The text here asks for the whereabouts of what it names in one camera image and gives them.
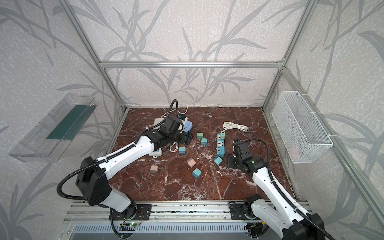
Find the transparent plastic bin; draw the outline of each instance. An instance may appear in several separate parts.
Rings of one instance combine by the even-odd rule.
[[[315,113],[297,91],[280,93],[272,117],[293,163],[314,162],[333,146]]]
[[[23,162],[57,162],[94,111],[93,100],[67,94],[9,155]]]

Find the blue power strip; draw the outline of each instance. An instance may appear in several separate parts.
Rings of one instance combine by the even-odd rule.
[[[186,121],[184,123],[183,132],[189,132],[189,131],[191,131],[191,129],[192,129],[192,122]]]
[[[217,135],[217,150],[216,153],[219,157],[224,157],[225,150],[224,150],[224,140],[221,139],[221,134],[219,133]]]

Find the coiled white cable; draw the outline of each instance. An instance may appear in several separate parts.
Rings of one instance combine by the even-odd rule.
[[[171,148],[172,148],[173,145],[175,145],[175,144],[176,144],[176,149],[172,151]],[[178,143],[178,142],[174,142],[174,143],[169,147],[169,150],[170,150],[171,152],[176,152],[178,149],[179,149],[179,143]]]
[[[224,128],[224,131],[228,130],[228,129],[239,129],[243,132],[247,132],[248,131],[248,127],[245,126],[245,125],[241,125],[241,124],[235,124],[233,122],[224,122],[223,123],[223,128]]]

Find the white cable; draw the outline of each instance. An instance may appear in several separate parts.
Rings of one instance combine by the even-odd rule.
[[[240,124],[235,124],[233,122],[224,122],[223,123],[223,128],[224,128],[224,131],[228,130],[228,129],[239,129],[243,132],[247,132],[248,130],[248,127],[245,126],[245,125],[240,125]]]
[[[175,144],[176,144],[176,149],[172,151],[171,148],[172,148],[173,145],[175,145]],[[169,147],[169,150],[170,150],[171,152],[176,152],[178,149],[179,149],[179,143],[178,143],[178,142],[174,142],[174,143]]]
[[[205,107],[209,107],[209,106],[216,106],[216,107],[218,107],[218,105],[217,104],[208,104],[207,106],[201,106],[200,104],[198,104],[198,103],[196,103],[195,101],[189,101],[188,103],[187,103],[187,109],[185,110],[185,112],[180,112],[179,111],[179,113],[181,113],[181,114],[185,114],[185,113],[187,113],[187,111],[188,111],[188,105],[189,105],[189,103],[190,102],[193,102],[193,103],[195,103],[197,106],[199,106],[199,107],[202,107],[202,108],[205,108]]]

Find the green mat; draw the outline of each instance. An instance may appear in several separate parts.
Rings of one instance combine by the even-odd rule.
[[[97,105],[76,105],[49,134],[47,139],[73,140]]]

